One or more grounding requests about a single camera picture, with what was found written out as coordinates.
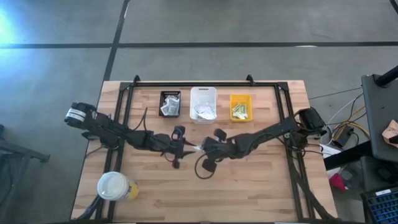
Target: black bin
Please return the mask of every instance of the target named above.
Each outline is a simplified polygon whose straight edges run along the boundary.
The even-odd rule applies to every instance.
[[[165,100],[168,96],[178,96],[180,95],[180,101],[178,103],[178,115],[164,115],[162,110],[160,109],[165,103]],[[181,109],[181,91],[161,91],[160,92],[160,102],[159,102],[159,116],[164,118],[178,118],[180,116],[180,109]]]

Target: wooden tabletop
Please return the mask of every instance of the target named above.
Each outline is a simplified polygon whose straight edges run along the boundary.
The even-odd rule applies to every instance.
[[[303,81],[288,81],[294,112],[308,108]],[[98,111],[114,113],[120,82],[104,82]],[[146,126],[155,133],[171,134],[174,126],[186,127],[185,137],[200,145],[216,128],[228,136],[254,133],[280,121],[275,92],[271,87],[216,87],[217,120],[214,124],[193,124],[189,117],[190,87],[134,88],[129,126],[135,127],[148,107]],[[158,115],[160,91],[182,92],[179,118]],[[232,123],[229,119],[229,95],[250,94],[253,121]],[[287,111],[284,100],[284,111]],[[121,110],[122,123],[124,108]],[[91,142],[88,152],[99,142]],[[308,149],[319,151],[317,146]],[[194,151],[185,146],[186,151]],[[201,180],[194,173],[201,152],[180,160],[180,168],[157,152],[139,151],[126,144],[121,172],[139,184],[138,198],[116,202],[115,222],[288,222],[297,221],[285,149],[278,140],[261,144],[244,159],[225,159],[215,175]],[[106,149],[89,155],[84,163],[72,218],[81,215],[96,196],[96,184],[103,174]],[[322,156],[307,153],[304,157],[310,188],[328,212],[337,217]],[[203,169],[201,175],[208,175]],[[305,200],[301,194],[303,209]]]

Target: concrete floor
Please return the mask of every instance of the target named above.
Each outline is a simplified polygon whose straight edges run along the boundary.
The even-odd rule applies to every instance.
[[[0,0],[0,44],[112,43],[123,0]],[[122,43],[398,40],[388,0],[131,0]],[[51,154],[32,162],[10,222],[69,219],[87,141],[66,126],[74,101],[97,104],[110,49],[0,49],[5,138]],[[397,65],[398,47],[119,49],[110,80],[305,80],[308,97],[359,87]],[[311,100],[328,121],[360,90]],[[359,100],[356,108],[363,105]],[[349,108],[334,121],[349,116]],[[358,121],[367,128],[366,119]],[[358,206],[339,216],[357,220]]]

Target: yellow bin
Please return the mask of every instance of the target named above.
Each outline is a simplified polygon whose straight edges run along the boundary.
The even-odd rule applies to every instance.
[[[246,105],[246,112],[248,114],[247,119],[239,119],[239,118],[232,117],[232,108],[234,108],[234,106],[237,105],[238,103]],[[235,122],[248,122],[248,121],[253,120],[252,111],[251,111],[250,95],[244,95],[244,94],[231,95],[229,98],[229,116],[231,118],[231,121],[235,121]]]

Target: white bin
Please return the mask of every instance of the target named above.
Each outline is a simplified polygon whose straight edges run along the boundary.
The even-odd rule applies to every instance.
[[[190,101],[190,112],[189,117],[195,124],[212,124],[216,119],[202,119],[197,118],[197,114],[195,112],[195,106],[202,101],[209,102],[213,111],[217,117],[216,111],[216,99],[217,99],[217,90],[214,87],[193,87],[191,89],[191,101]]]

